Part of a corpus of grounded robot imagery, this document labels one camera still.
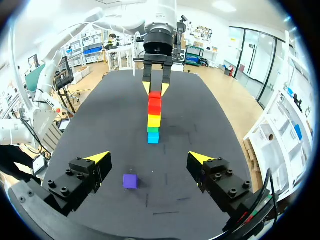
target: ceiling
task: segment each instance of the ceiling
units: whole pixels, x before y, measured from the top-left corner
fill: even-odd
[[[123,0],[126,3],[144,0]],[[287,28],[284,23],[285,14],[280,14],[269,0],[227,0],[236,8],[235,12],[222,12],[212,7],[214,0],[177,0],[177,4],[209,12],[227,21],[255,23],[283,31]],[[106,4],[96,0],[31,0],[31,5],[19,15],[16,24],[16,56],[22,56],[28,50],[66,28],[66,23],[72,25],[77,19],[83,18],[84,13]],[[8,43],[6,36],[0,42],[0,65],[8,59]]]
[[[221,17],[230,22],[245,22],[266,26],[276,30],[287,30],[284,22],[287,15],[281,10],[277,1],[270,0],[225,0],[235,12],[223,12],[213,7],[216,0],[177,0],[177,4],[199,9]]]

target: floor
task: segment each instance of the floor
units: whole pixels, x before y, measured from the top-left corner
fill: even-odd
[[[236,79],[241,85],[253,96],[255,99],[258,98],[263,84],[261,82],[250,79],[246,74],[238,71]]]
[[[88,64],[88,66],[90,67],[90,74],[77,84],[68,87],[72,94],[79,97],[79,102],[74,99],[71,100],[76,110],[102,80],[103,75],[109,71],[108,64],[104,64],[103,62]],[[141,69],[143,64],[139,63],[137,67]],[[160,70],[161,66],[156,65],[152,69]],[[256,192],[263,185],[262,177],[259,172],[254,172],[251,169],[251,162],[245,149],[243,138],[258,120],[263,109],[239,82],[233,77],[224,75],[222,70],[218,68],[186,65],[184,71],[188,72],[188,70],[190,70],[190,73],[197,74],[202,78],[224,110],[247,159],[253,191]],[[16,182],[12,177],[9,177],[8,181],[12,184]]]

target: green block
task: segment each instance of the green block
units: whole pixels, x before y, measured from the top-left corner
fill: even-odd
[[[148,133],[158,133],[159,127],[148,127]]]

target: glass door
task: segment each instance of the glass door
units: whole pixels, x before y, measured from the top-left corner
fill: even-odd
[[[275,39],[263,33],[245,30],[243,53],[235,78],[257,99],[272,65]]]
[[[238,67],[241,51],[242,51],[242,43],[244,40],[245,30],[242,28],[229,27],[229,43],[228,48],[226,49],[224,65],[227,67],[233,67],[232,76],[235,76],[236,69]]]

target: bolt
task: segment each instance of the bolt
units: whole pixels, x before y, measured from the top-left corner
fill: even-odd
[[[69,189],[64,186],[60,189],[60,192],[63,196],[67,196],[69,194]]]
[[[48,181],[48,185],[49,185],[49,187],[52,188],[52,189],[54,189],[54,188],[56,187],[55,182],[52,181],[52,180],[49,180],[49,181]]]
[[[76,175],[76,178],[79,179],[79,180],[82,180],[82,179],[84,179],[84,175],[82,173],[78,173]]]
[[[32,191],[28,191],[28,196],[31,198],[34,196],[34,193]]]
[[[230,197],[233,198],[233,197],[236,196],[237,190],[236,190],[235,188],[231,188],[231,189],[229,190],[228,194],[229,194]]]
[[[244,189],[248,189],[248,188],[250,187],[250,182],[249,182],[249,181],[245,181],[245,182],[243,183],[242,187],[243,187]]]
[[[226,171],[225,173],[228,177],[231,177],[233,174],[233,171],[231,169],[229,169],[228,171]]]
[[[72,171],[71,171],[71,169],[65,170],[65,174],[67,174],[68,176],[72,176]]]
[[[23,204],[26,201],[26,199],[24,196],[21,196],[21,197],[19,197],[19,201],[20,201],[20,203]]]
[[[220,173],[216,173],[214,175],[215,180],[219,181],[221,179],[222,175]]]

